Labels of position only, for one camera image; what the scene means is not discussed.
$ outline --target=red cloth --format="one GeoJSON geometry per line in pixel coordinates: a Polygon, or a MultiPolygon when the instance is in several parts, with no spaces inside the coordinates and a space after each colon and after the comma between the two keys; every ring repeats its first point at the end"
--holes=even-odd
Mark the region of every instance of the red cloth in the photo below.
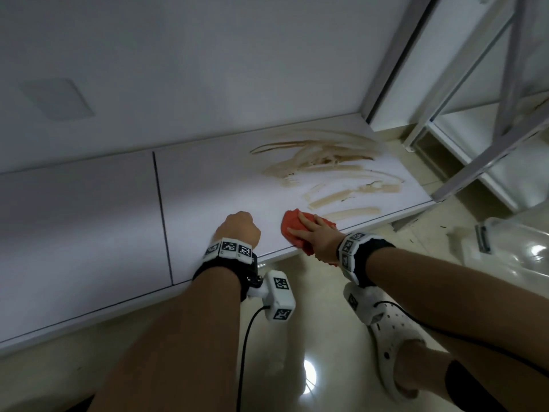
{"type": "MultiPolygon", "coordinates": [[[[315,253],[312,249],[311,243],[303,240],[302,238],[296,237],[295,235],[292,235],[288,232],[289,227],[293,229],[302,229],[303,231],[309,231],[307,227],[305,227],[301,223],[301,221],[299,221],[298,214],[299,214],[299,209],[295,209],[293,211],[286,211],[286,213],[282,217],[282,225],[281,225],[282,235],[285,236],[285,238],[294,246],[296,246],[299,249],[303,249],[303,251],[307,256],[311,256],[312,254],[315,253]]],[[[315,222],[315,217],[313,214],[303,213],[303,215],[305,215],[305,218],[307,220],[311,220],[312,222],[315,222]]],[[[328,221],[325,218],[323,218],[323,220],[329,226],[335,226],[335,222],[328,221]]]]}

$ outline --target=hand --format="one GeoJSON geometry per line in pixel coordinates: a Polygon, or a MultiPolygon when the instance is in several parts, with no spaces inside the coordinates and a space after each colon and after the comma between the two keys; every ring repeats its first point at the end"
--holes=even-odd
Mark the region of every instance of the hand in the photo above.
{"type": "Polygon", "coordinates": [[[235,238],[249,244],[254,249],[259,243],[261,231],[255,226],[250,213],[239,211],[236,214],[228,215],[223,224],[215,231],[214,241],[223,237],[235,238]]]}
{"type": "Polygon", "coordinates": [[[336,251],[345,238],[345,234],[335,227],[330,227],[316,214],[316,223],[307,220],[303,213],[299,213],[298,217],[301,223],[303,223],[309,231],[288,228],[288,232],[311,243],[316,258],[321,262],[337,264],[338,258],[336,251]]]}

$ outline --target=forearm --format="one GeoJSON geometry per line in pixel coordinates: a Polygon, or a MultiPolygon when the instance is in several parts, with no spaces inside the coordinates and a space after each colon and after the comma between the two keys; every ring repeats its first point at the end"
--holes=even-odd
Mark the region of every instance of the forearm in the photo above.
{"type": "Polygon", "coordinates": [[[482,272],[395,248],[375,251],[366,271],[416,318],[549,367],[549,319],[532,314],[549,311],[549,300],[482,272]]]}
{"type": "Polygon", "coordinates": [[[204,271],[130,349],[90,412],[234,410],[239,320],[237,276],[204,271]]]}

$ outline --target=glossy floor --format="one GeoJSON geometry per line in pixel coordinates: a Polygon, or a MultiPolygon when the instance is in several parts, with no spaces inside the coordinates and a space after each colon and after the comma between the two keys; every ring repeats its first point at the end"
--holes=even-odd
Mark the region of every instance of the glossy floor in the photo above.
{"type": "MultiPolygon", "coordinates": [[[[428,193],[442,182],[397,140],[388,143],[428,193]]],[[[455,197],[410,228],[377,233],[397,247],[459,263],[451,232],[472,228],[477,218],[455,197]]],[[[394,403],[377,377],[375,345],[343,298],[341,272],[300,255],[273,266],[289,277],[297,309],[287,324],[261,314],[246,354],[243,411],[454,411],[422,393],[394,403]]],[[[242,304],[240,341],[258,299],[242,304]]],[[[165,304],[94,325],[0,359],[0,411],[61,411],[92,394],[122,353],[165,309],[165,304]]],[[[427,338],[429,346],[439,346],[427,338]]]]}

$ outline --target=black cable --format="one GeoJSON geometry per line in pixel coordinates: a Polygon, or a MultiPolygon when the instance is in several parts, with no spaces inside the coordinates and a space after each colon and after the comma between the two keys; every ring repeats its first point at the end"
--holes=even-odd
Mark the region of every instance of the black cable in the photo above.
{"type": "Polygon", "coordinates": [[[537,364],[533,363],[532,361],[528,360],[528,359],[525,359],[524,357],[521,357],[520,355],[518,354],[515,354],[515,353],[512,353],[508,350],[505,350],[504,348],[501,348],[501,347],[498,347],[498,346],[494,346],[493,344],[490,344],[490,343],[487,343],[487,342],[484,342],[480,339],[476,339],[476,338],[472,338],[472,337],[467,337],[467,336],[463,336],[463,335],[460,335],[460,334],[457,334],[455,332],[451,332],[451,331],[445,331],[445,330],[441,330],[440,328],[436,328],[436,327],[433,327],[433,326],[430,326],[429,324],[426,324],[424,323],[423,321],[420,321],[419,319],[417,318],[414,318],[412,315],[410,315],[408,312],[404,311],[402,309],[402,307],[398,304],[395,304],[394,302],[391,302],[389,300],[380,300],[379,302],[376,302],[374,304],[374,308],[376,306],[378,306],[379,304],[391,304],[392,306],[396,306],[398,309],[400,309],[408,318],[410,318],[412,321],[416,322],[417,324],[421,325],[423,328],[426,328],[428,330],[431,330],[431,331],[435,331],[435,332],[438,332],[439,334],[442,334],[442,335],[445,335],[446,337],[452,337],[452,338],[456,338],[456,339],[460,339],[462,341],[466,341],[468,343],[471,343],[471,344],[475,344],[476,346],[481,346],[481,347],[484,347],[484,348],[488,348],[489,350],[492,350],[492,351],[495,351],[496,353],[500,353],[500,354],[503,354],[503,355],[506,355],[507,357],[510,357],[512,358],[513,360],[517,360],[519,361],[520,363],[534,369],[535,371],[537,371],[538,373],[544,375],[545,377],[549,377],[549,371],[545,370],[543,367],[541,366],[538,366],[537,364]]]}
{"type": "Polygon", "coordinates": [[[259,312],[269,309],[270,306],[262,306],[259,308],[253,317],[250,319],[250,324],[248,324],[248,329],[246,330],[246,336],[244,337],[244,344],[242,344],[242,359],[240,360],[240,379],[238,380],[238,396],[237,396],[237,412],[240,412],[240,402],[242,400],[242,380],[244,378],[244,359],[246,357],[246,343],[248,342],[248,334],[250,333],[251,324],[254,322],[255,317],[259,312]]]}

